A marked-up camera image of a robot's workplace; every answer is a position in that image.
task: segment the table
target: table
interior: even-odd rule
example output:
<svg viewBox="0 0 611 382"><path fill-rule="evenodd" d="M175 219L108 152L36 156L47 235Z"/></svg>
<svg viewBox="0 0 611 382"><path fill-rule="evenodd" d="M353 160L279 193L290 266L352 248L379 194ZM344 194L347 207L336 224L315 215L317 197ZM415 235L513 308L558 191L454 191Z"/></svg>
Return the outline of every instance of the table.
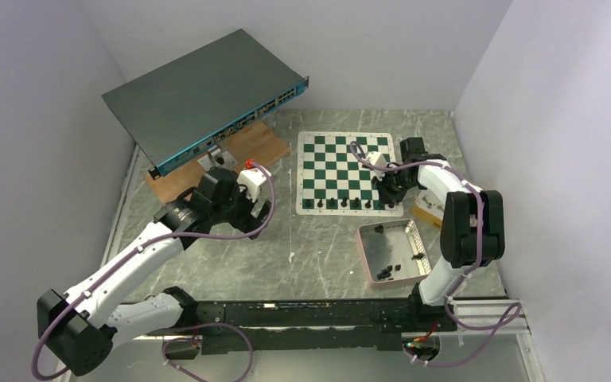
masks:
<svg viewBox="0 0 611 382"><path fill-rule="evenodd" d="M366 287L355 232L364 224L397 217L300 216L295 211L297 138L300 131L389 132L396 152L399 142L421 136L431 153L446 156L458 170L465 163L448 111L412 110L277 110L264 123L291 147L291 152L269 166L274 174L277 202L274 219L257 240L198 240L185 253L154 272L129 297L141 301L166 287L179 286L196 300L275 300L316 298L406 297L412 285L382 289ZM143 176L142 164L131 195L119 249L144 229L161 204ZM404 217L411 217L415 192L404 200ZM432 265L441 256L439 232L417 221ZM212 233L233 234L227 224ZM459 293L461 297L505 296L496 264L480 268Z"/></svg>

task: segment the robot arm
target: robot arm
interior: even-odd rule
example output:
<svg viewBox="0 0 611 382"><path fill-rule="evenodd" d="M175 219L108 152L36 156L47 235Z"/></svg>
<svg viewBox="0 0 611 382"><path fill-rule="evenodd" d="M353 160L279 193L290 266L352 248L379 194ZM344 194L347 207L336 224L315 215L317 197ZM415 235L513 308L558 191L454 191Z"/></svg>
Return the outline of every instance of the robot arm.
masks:
<svg viewBox="0 0 611 382"><path fill-rule="evenodd" d="M449 166L446 158L425 151L422 138L408 138L399 145L404 165L414 162L441 164L412 166L396 171L374 169L376 176L373 179L382 205L401 203L407 191L414 187L429 189L444 204L440 239L443 257L418 285L422 304L440 306L455 283L477 259L477 234L470 223L471 216L477 210L476 199L463 181L444 168ZM380 153L369 152L366 158L374 167L387 167ZM484 250L480 267L485 267L504 253L502 196L497 191L484 191L475 185L470 187L481 195L484 202Z"/></svg>
<svg viewBox="0 0 611 382"><path fill-rule="evenodd" d="M197 187L187 189L176 200L166 203L156 213L154 221L104 267L64 294L54 290L43 294L37 302L39 337L63 309L85 297L45 342L74 374L82 376L96 368L111 349L132 338L182 322L197 322L197 302L178 287L168 288L144 302L121 305L146 277L182 253L197 238L170 237L142 245L175 232L209 234L212 226L220 223L229 223L244 233L253 232L271 208L270 202L266 202L257 217L251 215L260 186L266 181L266 175L258 169L244 170L240 175L225 169L205 173ZM128 259L134 248L138 253ZM107 277L108 271L120 263L123 265ZM102 278L106 279L90 293L90 286Z"/></svg>

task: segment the green and white chessboard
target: green and white chessboard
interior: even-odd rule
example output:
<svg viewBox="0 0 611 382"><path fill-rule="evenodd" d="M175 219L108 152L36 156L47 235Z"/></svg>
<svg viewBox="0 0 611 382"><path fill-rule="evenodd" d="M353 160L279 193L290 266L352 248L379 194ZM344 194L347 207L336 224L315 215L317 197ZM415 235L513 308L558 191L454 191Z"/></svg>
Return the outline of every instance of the green and white chessboard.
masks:
<svg viewBox="0 0 611 382"><path fill-rule="evenodd" d="M364 151L379 151L388 162L395 162L395 147L387 133L298 133L296 212L299 215L404 214L401 205L379 205L378 191L371 182L374 173L363 169L350 153L353 140ZM360 198L360 203L355 207L353 201L356 197ZM334 205L329 203L331 198L336 202Z"/></svg>

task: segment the purple hose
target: purple hose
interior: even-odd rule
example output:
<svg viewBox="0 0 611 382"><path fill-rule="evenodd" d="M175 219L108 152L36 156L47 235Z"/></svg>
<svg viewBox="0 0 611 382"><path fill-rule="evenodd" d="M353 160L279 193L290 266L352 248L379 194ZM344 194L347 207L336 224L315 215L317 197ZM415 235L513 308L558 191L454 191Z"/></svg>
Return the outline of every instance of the purple hose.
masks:
<svg viewBox="0 0 611 382"><path fill-rule="evenodd" d="M242 235L237 235L237 236L210 235L208 233L199 233L199 232L172 232L166 235L154 237L151 240L147 240L146 242L141 244L141 247L147 248L150 245L153 245L159 241L162 241L165 239L177 238L177 237L196 237L198 239L217 239L217 240L239 240L239 239L244 239L247 237L254 236L260 233L261 231L263 231L263 229L265 229L268 226L268 223L273 218L273 214L275 213L275 184L273 183L273 180L270 178L268 171L266 171L266 169L263 166L258 165L254 162L250 164L256 167L257 169L259 169L261 173L263 173L263 175L268 180L268 185L270 186L270 210L268 212L268 216L266 216L266 219L263 221L263 223L261 223L261 225L259 225L254 231L244 233ZM102 285L105 281L107 281L118 269L120 269L120 267L122 267L125 263L130 261L130 259L132 259L135 255L137 255L138 247L140 246L133 248L132 251L128 252L128 254L125 255L125 257L120 259L113 267L109 268L109 270L106 273L104 273L92 285L90 285L90 287L88 288L88 291L90 293L94 292L100 285ZM66 308L64 308L64 310L62 310L62 312L58 314L57 317L55 317L55 319L53 319L53 322L51 322L50 325L48 325L48 327L45 328L43 334L41 335L41 338L39 338L38 343L36 343L36 347L34 348L33 357L31 361L31 373L33 377L36 378L37 380L54 380L55 378L57 378L58 376L61 376L62 374L66 373L69 370L68 368L63 368L59 372L56 372L49 376L44 376L38 370L38 358L41 356L41 350L43 350L43 346L45 345L45 342L50 337L50 333L57 327L57 325L60 324L60 321L62 321L62 319L66 317L66 315L69 314L69 312L74 310L85 298L86 298L85 295L82 294L76 300L74 300L71 304L69 304ZM251 360L252 360L252 356L251 356L251 346L250 346L249 368L251 368Z"/></svg>
<svg viewBox="0 0 611 382"><path fill-rule="evenodd" d="M185 332L187 330L195 330L195 329L202 329L202 328L209 328L209 327L222 327L222 328L230 329L230 330L238 333L243 338L244 342L247 344L247 349L249 350L249 362L247 363L247 368L244 370L243 374L240 376L240 378L235 380L235 382L240 382L241 380L244 380L247 377L247 374L249 374L249 372L251 371L251 365L254 362L254 350L251 347L251 343L249 342L249 338L247 338L247 335L245 335L245 333L242 333L242 331L240 331L240 329L234 327L233 325L224 324L224 323L220 323L220 322L213 322L213 323L210 323L210 324L200 324L200 325L195 325L195 326L188 326L188 327L185 327L185 328L176 328L175 331L177 331L177 332ZM172 362L172 361L167 359L167 356L165 354L165 351L167 350L167 347L170 344L174 343L174 342L182 342L182 341L191 341L191 339L187 338L187 337L174 338L173 340L169 340L166 343L164 343L162 345L162 359L165 360L165 363L167 365L172 366L173 368L175 368L176 370L178 370L180 372L183 372L185 375L190 376L194 380L197 380L199 382L207 382L207 380L203 380L199 376L197 376L197 375L193 374L192 372L190 372L187 368L182 368L178 364L175 364L174 362Z"/></svg>
<svg viewBox="0 0 611 382"><path fill-rule="evenodd" d="M467 182L465 180L465 176L463 176L462 173L460 173L459 171L457 171L453 167L444 166L443 164L441 164L439 162L432 162L432 161L412 162L412 163L408 163L406 165L401 165L401 166L396 166L396 167L378 167L378 166L374 166L371 163L367 162L366 160L362 159L359 156L359 154L357 153L358 149L361 150L360 145L357 142L355 142L355 141L350 142L350 152L352 153L352 156L354 156L355 159L358 162L362 163L363 165L367 166L369 169L372 169L372 170L378 170L378 171L384 171L384 172L395 172L395 171L399 171L399 170L410 169L411 167L417 167L417 166L437 166L437 167L442 167L444 170L446 170L446 171L452 173L453 175L455 175L455 177L457 177L457 179L460 182L462 182L463 186L468 191L470 191L472 193L472 195L474 195L474 199L477 200L477 259L474 261L474 263L469 268L467 268L467 270L459 278L459 280L457 280L455 282L455 285L453 285L453 287L446 293L446 297L447 298L444 298L444 307L446 308L446 313L449 315L449 317L454 322L456 322L459 326L461 326L461 327L463 327L465 329L469 329L469 330L491 330L491 333L488 335L488 337L486 338L484 343L482 343L481 346L479 346L479 348L477 348L477 350L475 350L472 354L470 354L469 356L463 358L462 360L460 360L458 362L452 362L452 363L448 363L448 364L431 364L431 363L428 363L428 362L424 361L425 365L433 366L435 368L456 367L456 366L460 366L462 364L466 364L466 363L470 362L476 356L478 356L479 353L481 353L481 351L486 347L486 345L488 345L488 343L491 341L492 337L495 335L495 333L497 332L497 330L499 328L501 328L502 326L505 326L508 323L514 321L517 317L519 317L519 314L521 312L521 304L519 304L518 302L515 302L515 303L511 304L504 311L504 313L500 317L500 320L496 324L487 325L487 326L471 326L471 325L467 325L464 322L461 322L460 320L458 320L457 317L455 316L455 314L453 314L453 312L449 308L448 297L452 297L457 292L457 289L460 287L460 285L462 285L463 281L465 281L465 279L467 278L467 275L469 275L472 272L474 272L481 265L481 259L483 258L483 254L484 254L484 223L483 223L483 219L484 219L484 201L481 200L481 195L479 194L477 189L472 187L472 185L470 185L469 182ZM507 318L507 319L505 319L507 317L507 315L514 308L516 308L516 310L514 311L512 316Z"/></svg>

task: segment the purple cable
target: purple cable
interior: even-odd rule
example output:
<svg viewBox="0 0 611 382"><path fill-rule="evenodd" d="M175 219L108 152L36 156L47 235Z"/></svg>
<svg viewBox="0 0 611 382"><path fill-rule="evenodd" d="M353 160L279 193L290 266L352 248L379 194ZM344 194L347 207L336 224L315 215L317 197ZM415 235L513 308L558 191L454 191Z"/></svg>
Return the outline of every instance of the purple cable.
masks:
<svg viewBox="0 0 611 382"><path fill-rule="evenodd" d="M198 239L217 239L217 240L239 240L239 239L244 239L247 237L254 236L260 233L261 231L263 231L263 229L265 229L268 226L268 223L273 218L273 214L275 213L275 184L273 180L270 178L268 171L263 166L258 165L254 162L250 164L256 167L259 171L261 171L261 173L263 173L263 176L266 177L266 179L268 180L268 185L270 186L270 210L268 211L268 215L266 216L266 219L263 221L263 223L261 223L261 225L259 225L254 231L250 231L248 233L244 233L242 235L237 235L237 236L210 235L208 233L199 233L199 232L172 232L166 235L154 237L153 239L147 240L146 242L142 243L141 245L133 248L132 251L128 252L128 254L125 255L125 257L120 259L113 267L109 268L109 270L106 273L104 273L92 285L90 285L88 287L88 291L90 293L94 292L100 285L102 285L105 281L107 281L118 269L120 269L120 267L125 265L125 263L130 261L130 259L132 259L135 255L137 255L138 247L147 248L159 241L162 241L165 239L177 238L177 237L196 237ZM39 338L38 343L36 343L36 347L34 348L33 357L31 361L31 373L33 377L36 378L37 380L54 380L55 378L57 378L58 376L61 376L62 374L66 373L69 370L69 368L65 367L54 374L51 374L49 376L44 376L38 370L38 358L41 356L41 350L43 350L43 346L45 345L45 342L48 340L48 338L50 338L50 333L52 333L53 330L60 324L62 319L66 317L67 314L69 314L69 312L74 310L84 299L86 299L86 297L84 294L82 294L76 300L74 300L71 304L69 304L66 308L64 308L64 310L62 310L62 312L58 314L57 317L55 317L55 319L53 319L53 322L51 322L50 325L48 325L48 327L45 328L43 334L41 335L41 338Z"/></svg>
<svg viewBox="0 0 611 382"><path fill-rule="evenodd" d="M444 166L443 164L441 164L439 162L423 161L423 162L407 163L406 165L401 165L401 166L396 166L396 167L379 167L379 166L374 166L371 163L367 162L366 160L362 159L358 155L358 153L357 153L358 149L361 150L360 145L357 142L355 142L355 141L350 142L350 152L351 152L352 156L354 156L355 159L358 162L364 164L369 169L378 170L378 171L384 171L384 172L395 172L395 171L399 171L399 170L410 169L411 167L417 167L417 166L437 166L437 167L442 167L444 170L446 170L446 171L452 173L453 175L455 175L455 177L460 182L462 182L463 186L468 191L470 191L472 193L472 195L474 195L474 199L477 201L477 259L474 261L472 266L470 266L469 268L467 268L467 270L465 270L465 272L463 272L464 274L460 276L460 278L455 282L453 287L446 293L446 298L444 298L444 307L446 308L446 313L449 315L449 317L454 322L456 322L458 325L460 325L461 327L463 327L465 329L469 329L469 330L491 330L491 333L488 335L488 337L486 338L484 343L482 343L481 346L479 346L479 348L477 350L475 350L472 354L470 354L469 356L463 358L462 360L460 360L458 362L453 362L453 363L448 363L448 364L431 364L431 363L428 363L428 362L424 361L425 362L424 364L425 365L429 365L429 366L433 366L433 367L436 367L436 368L450 368L450 367L460 366L462 364L466 364L466 363L470 362L476 356L478 356L479 353L481 353L481 351L491 341L493 335L495 335L495 333L497 332L497 330L499 328L501 328L502 326L505 326L508 323L514 321L517 317L519 317L519 314L521 312L521 304L519 304L518 302L515 302L515 303L511 304L504 311L504 313L500 317L500 320L496 324L487 325L487 326L471 326L471 325L467 325L464 322L461 322L460 320L458 320L457 317L455 316L455 314L453 314L453 312L449 308L449 300L448 300L448 298L452 297L457 292L457 289L460 287L460 285L462 285L462 283L465 281L467 276L469 274L471 274L472 272L474 272L481 265L481 260L483 258L483 254L484 254L484 223L483 223L483 219L484 219L484 201L481 199L481 195L479 194L477 189L472 187L472 185L470 185L469 182L465 180L465 176L463 176L462 173L460 173L459 171L457 171L456 169L454 169L451 166ZM507 317L507 315L509 314L509 312L512 311L513 308L516 308L516 310L514 311L512 316L510 318L505 319Z"/></svg>
<svg viewBox="0 0 611 382"><path fill-rule="evenodd" d="M240 382L241 380L244 380L247 377L247 374L249 374L249 372L251 371L251 365L254 362L254 349L251 347L251 343L249 342L249 338L247 338L247 335L245 335L245 333L242 333L242 331L240 331L240 329L234 327L233 325L224 324L224 323L220 323L220 322L213 322L213 323L210 323L210 324L200 324L200 325L195 325L195 326L188 326L188 327L185 327L185 328L176 328L175 331L177 331L177 332L185 332L187 330L203 329L203 328L209 328L209 327L222 327L222 328L230 329L230 330L238 333L243 338L244 342L247 344L247 349L249 350L249 362L247 362L247 368L245 369L243 374L240 376L240 378L235 380L235 382ZM172 366L176 370L178 370L180 372L183 372L185 375L190 376L194 380L197 380L199 382L207 382L207 380L203 380L199 376L197 376L197 375L193 374L192 372L190 372L187 368L182 368L178 364L175 364L174 362L172 362L169 359L167 359L167 356L165 354L165 351L167 350L167 347L170 344L174 343L174 342L183 342L183 341L191 341L191 339L187 338L187 337L180 337L180 338L174 338L173 340L169 340L169 341L165 342L162 345L162 359L165 360L165 363L168 364L169 366Z"/></svg>

